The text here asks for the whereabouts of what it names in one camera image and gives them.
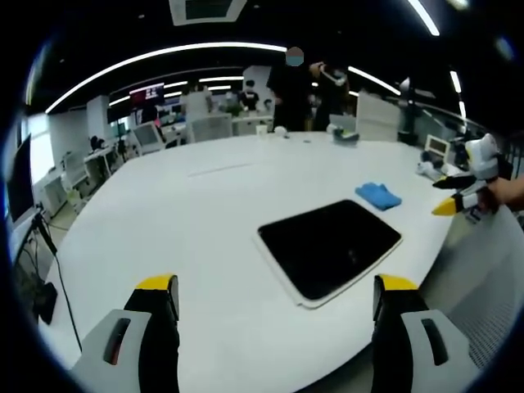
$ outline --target human hand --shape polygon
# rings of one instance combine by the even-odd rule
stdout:
[[[488,183],[488,190],[479,192],[479,206],[482,211],[497,210],[500,205],[507,205],[510,209],[517,203],[518,195],[512,181],[505,178],[497,178]]]
[[[324,67],[324,62],[320,61],[318,63],[313,63],[309,66],[309,72],[313,75],[314,78],[318,79],[320,76],[320,70]]]

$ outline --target black cable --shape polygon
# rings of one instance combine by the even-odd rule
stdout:
[[[40,278],[40,272],[38,271],[38,240],[36,240],[36,233],[34,234],[34,239],[36,242],[36,244],[34,245],[34,268],[36,269],[36,274],[38,275],[38,278]]]
[[[82,352],[82,344],[80,343],[79,333],[76,330],[75,319],[73,318],[73,310],[71,309],[71,304],[69,302],[69,297],[67,296],[66,286],[64,285],[64,280],[62,278],[62,270],[61,270],[60,262],[58,261],[58,256],[57,255],[55,255],[55,260],[56,260],[56,266],[58,267],[58,277],[59,277],[60,283],[62,285],[62,291],[64,291],[64,297],[65,297],[65,302],[67,303],[67,309],[69,310],[69,316],[71,318],[71,324],[73,325],[73,331],[75,332],[76,342],[78,342],[79,348],[80,348],[80,352]]]
[[[31,260],[31,264],[32,264],[33,267],[34,267],[34,271],[35,271],[36,274],[38,275],[38,278],[40,278],[40,275],[38,274],[38,266],[34,263],[33,256],[32,256],[31,253],[30,253],[29,251],[27,251],[25,248],[22,248],[22,251],[25,251],[25,253],[29,256],[29,259]]]
[[[42,221],[47,226],[47,235],[49,235],[49,238],[52,240],[51,232],[49,231],[49,223],[42,216],[41,218],[42,218]],[[69,302],[69,297],[67,296],[67,292],[66,292],[66,286],[64,285],[64,279],[62,278],[62,269],[60,266],[60,262],[58,261],[58,255],[55,254],[54,257],[56,261],[56,266],[58,268],[58,278],[60,279],[60,284],[62,285],[62,291],[64,292],[65,302],[67,304],[67,310],[69,311],[69,316],[71,318],[71,324],[73,325],[73,331],[75,332],[76,342],[79,345],[80,352],[82,352],[82,343],[80,342],[79,333],[78,333],[78,330],[76,329],[75,318],[73,317],[73,310],[71,309],[71,303]]]

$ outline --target blue cloth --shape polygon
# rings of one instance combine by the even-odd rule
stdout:
[[[379,210],[388,210],[402,203],[402,200],[390,193],[384,184],[365,183],[362,187],[357,187],[355,192]]]

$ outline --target ceiling light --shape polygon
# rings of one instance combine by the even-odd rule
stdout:
[[[433,22],[433,19],[429,16],[424,6],[420,3],[419,0],[408,0],[409,4],[411,4],[411,7],[418,13],[418,16],[420,16],[420,19],[422,19],[422,22],[426,25],[427,29],[431,33],[431,35],[434,35],[438,37],[440,35],[439,30],[436,28],[435,22]]]
[[[455,86],[455,92],[460,94],[462,92],[462,89],[460,87],[460,80],[459,75],[456,71],[450,71],[449,74],[451,75],[451,80],[453,80],[453,85]]]
[[[177,97],[181,95],[182,95],[182,92],[167,93],[167,94],[164,94],[164,98]]]
[[[229,90],[231,88],[231,86],[213,86],[211,88],[207,88],[208,90],[210,91],[213,91],[213,90]]]
[[[458,107],[460,108],[460,115],[466,119],[466,106],[464,105],[464,101],[458,102]]]
[[[184,80],[183,82],[177,82],[176,84],[165,84],[164,88],[174,88],[175,86],[182,86],[184,84],[187,84],[187,80]]]
[[[114,70],[118,70],[119,68],[123,66],[127,66],[129,64],[132,64],[136,61],[145,60],[150,57],[154,56],[161,56],[168,53],[175,53],[175,52],[184,52],[184,51],[190,51],[193,49],[206,49],[211,47],[244,47],[244,48],[250,48],[250,49],[263,49],[266,51],[274,51],[274,52],[285,52],[287,48],[285,47],[279,47],[277,45],[268,45],[265,43],[235,43],[235,42],[224,42],[224,43],[192,43],[189,45],[182,45],[179,47],[167,47],[165,49],[160,49],[158,51],[144,53],[143,55],[131,57],[127,60],[121,61],[120,63],[116,63],[112,65],[111,67],[107,67],[102,71],[97,72],[95,75],[91,75],[86,80],[80,82],[67,92],[65,92],[60,98],[58,98],[56,101],[54,101],[47,109],[46,113],[48,114],[53,109],[55,109],[61,102],[63,102],[67,97],[69,97],[71,94],[77,92],[79,89],[81,89],[86,84],[91,83],[93,80],[100,78],[103,75],[109,74],[110,72]]]
[[[124,102],[125,100],[129,100],[129,96],[122,97],[122,98],[119,98],[118,100],[115,100],[115,101],[113,101],[113,102],[110,102],[110,103],[109,103],[109,106],[113,106],[113,105],[119,104],[119,103],[121,103],[121,102]]]
[[[216,78],[202,78],[199,82],[220,82],[223,80],[244,80],[243,76],[217,76]]]
[[[369,79],[372,82],[374,82],[376,84],[379,84],[383,88],[387,88],[390,92],[396,94],[397,96],[400,95],[400,90],[394,88],[393,86],[390,86],[389,84],[387,84],[386,82],[381,81],[378,78],[375,78],[373,75],[370,75],[367,72],[363,72],[362,70],[359,70],[359,69],[354,68],[354,67],[348,67],[348,71],[352,72],[354,74],[360,75],[360,76],[362,76],[362,77],[364,77],[366,79]]]

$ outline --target window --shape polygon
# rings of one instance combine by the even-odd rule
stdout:
[[[31,179],[41,180],[55,165],[47,115],[30,116],[22,126],[22,138],[31,137]]]

